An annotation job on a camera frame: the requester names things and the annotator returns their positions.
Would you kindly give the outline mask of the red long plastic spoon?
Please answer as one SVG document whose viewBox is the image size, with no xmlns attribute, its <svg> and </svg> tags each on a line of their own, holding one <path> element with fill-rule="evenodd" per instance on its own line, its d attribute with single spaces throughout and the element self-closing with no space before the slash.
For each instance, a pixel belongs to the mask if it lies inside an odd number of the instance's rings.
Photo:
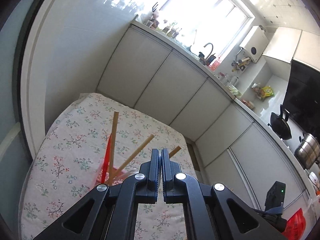
<svg viewBox="0 0 320 240">
<path fill-rule="evenodd" d="M 112 137 L 112 135 L 110 135 L 110 137 L 108 139 L 108 142 L 107 142 L 107 148 L 106 148 L 106 152 L 105 152 L 104 162 L 103 162 L 103 166 L 102 166 L 102 169 L 101 169 L 101 180 L 100 180 L 100 182 L 102 184 L 105 183 L 106 174 L 107 174 L 107 171 L 108 171 L 108 165 L 109 165 L 109 161 L 110 161 L 111 137 Z"/>
</svg>

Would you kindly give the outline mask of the kitchen faucet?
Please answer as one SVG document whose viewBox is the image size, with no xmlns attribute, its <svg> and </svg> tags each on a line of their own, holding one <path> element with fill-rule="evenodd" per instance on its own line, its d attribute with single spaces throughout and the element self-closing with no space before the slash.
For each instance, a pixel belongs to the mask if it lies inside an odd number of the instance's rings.
<svg viewBox="0 0 320 240">
<path fill-rule="evenodd" d="M 212 43 L 208 42 L 203 47 L 204 47 L 204 61 L 205 61 L 205 64 L 207 64 L 209 57 L 213 53 L 214 45 Z"/>
</svg>

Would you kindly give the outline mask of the steel pot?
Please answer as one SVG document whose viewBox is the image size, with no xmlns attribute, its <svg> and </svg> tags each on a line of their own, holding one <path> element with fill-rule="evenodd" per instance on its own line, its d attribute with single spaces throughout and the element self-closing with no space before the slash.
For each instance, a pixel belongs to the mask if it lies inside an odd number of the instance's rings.
<svg viewBox="0 0 320 240">
<path fill-rule="evenodd" d="M 319 142 L 310 133 L 303 133 L 299 137 L 300 144 L 295 150 L 295 157 L 305 170 L 309 170 L 314 163 L 319 164 Z"/>
</svg>

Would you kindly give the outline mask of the floral tablecloth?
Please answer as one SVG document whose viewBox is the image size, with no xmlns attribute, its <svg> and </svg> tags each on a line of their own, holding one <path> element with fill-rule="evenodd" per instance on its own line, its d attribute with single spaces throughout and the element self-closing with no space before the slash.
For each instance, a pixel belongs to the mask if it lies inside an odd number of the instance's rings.
<svg viewBox="0 0 320 240">
<path fill-rule="evenodd" d="M 101 178 L 101 169 L 119 112 L 114 168 L 118 168 L 151 134 L 155 137 L 122 170 L 114 184 L 138 172 L 152 149 L 176 146 L 173 156 L 183 172 L 195 170 L 183 135 L 166 124 L 97 93 L 82 94 L 49 129 L 29 171 L 20 199 L 20 239 L 33 239 L 86 195 Z"/>
</svg>

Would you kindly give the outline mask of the black wok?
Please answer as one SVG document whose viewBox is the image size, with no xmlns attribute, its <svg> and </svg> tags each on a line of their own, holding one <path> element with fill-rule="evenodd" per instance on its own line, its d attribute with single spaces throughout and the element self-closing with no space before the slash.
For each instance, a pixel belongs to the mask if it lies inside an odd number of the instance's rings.
<svg viewBox="0 0 320 240">
<path fill-rule="evenodd" d="M 288 124 L 289 112 L 280 105 L 280 114 L 274 112 L 271 113 L 270 122 L 268 126 L 272 128 L 272 131 L 282 140 L 289 140 L 292 138 L 291 129 Z"/>
</svg>

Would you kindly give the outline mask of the black range hood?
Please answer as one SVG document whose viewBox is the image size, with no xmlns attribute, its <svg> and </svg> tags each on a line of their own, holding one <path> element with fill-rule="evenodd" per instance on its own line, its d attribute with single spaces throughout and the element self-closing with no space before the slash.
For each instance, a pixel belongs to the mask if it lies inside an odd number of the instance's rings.
<svg viewBox="0 0 320 240">
<path fill-rule="evenodd" d="M 290 118 L 306 133 L 319 139 L 320 75 L 319 71 L 292 60 L 283 102 Z"/>
</svg>

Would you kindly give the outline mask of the yellow snack bag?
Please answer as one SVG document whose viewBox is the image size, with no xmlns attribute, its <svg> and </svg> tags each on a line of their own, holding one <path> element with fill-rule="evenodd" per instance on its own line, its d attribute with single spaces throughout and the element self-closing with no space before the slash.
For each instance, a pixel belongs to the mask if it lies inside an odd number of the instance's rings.
<svg viewBox="0 0 320 240">
<path fill-rule="evenodd" d="M 262 92 L 261 97 L 263 99 L 274 96 L 273 89 L 270 86 L 265 86 L 261 88 L 261 92 Z"/>
</svg>

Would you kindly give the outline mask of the red dish soap bottle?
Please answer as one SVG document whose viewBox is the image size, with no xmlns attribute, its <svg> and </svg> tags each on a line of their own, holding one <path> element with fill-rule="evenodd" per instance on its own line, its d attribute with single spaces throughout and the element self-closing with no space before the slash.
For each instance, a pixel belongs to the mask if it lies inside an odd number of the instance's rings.
<svg viewBox="0 0 320 240">
<path fill-rule="evenodd" d="M 218 57 L 215 61 L 214 61 L 214 63 L 211 65 L 211 70 L 214 72 L 218 67 L 219 67 L 219 65 L 221 64 L 221 59 L 220 59 L 220 57 Z"/>
</svg>

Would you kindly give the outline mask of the white water heater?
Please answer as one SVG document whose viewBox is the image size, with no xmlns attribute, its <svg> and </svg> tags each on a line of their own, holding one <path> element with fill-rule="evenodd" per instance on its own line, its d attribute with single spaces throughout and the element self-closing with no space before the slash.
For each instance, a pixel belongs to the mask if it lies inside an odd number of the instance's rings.
<svg viewBox="0 0 320 240">
<path fill-rule="evenodd" d="M 265 31 L 256 25 L 251 28 L 249 33 L 240 43 L 240 48 L 245 52 L 252 62 L 257 63 L 267 47 L 269 40 L 265 35 Z"/>
</svg>

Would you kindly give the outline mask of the frosted glass sliding door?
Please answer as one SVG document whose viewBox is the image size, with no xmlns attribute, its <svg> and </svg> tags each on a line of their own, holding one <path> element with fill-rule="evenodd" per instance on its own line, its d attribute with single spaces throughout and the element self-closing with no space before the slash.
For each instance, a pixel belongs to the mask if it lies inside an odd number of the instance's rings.
<svg viewBox="0 0 320 240">
<path fill-rule="evenodd" d="M 31 0 L 21 0 L 1 29 L 1 217 L 19 239 L 20 196 L 30 159 L 16 116 L 14 56 L 18 36 Z"/>
</svg>

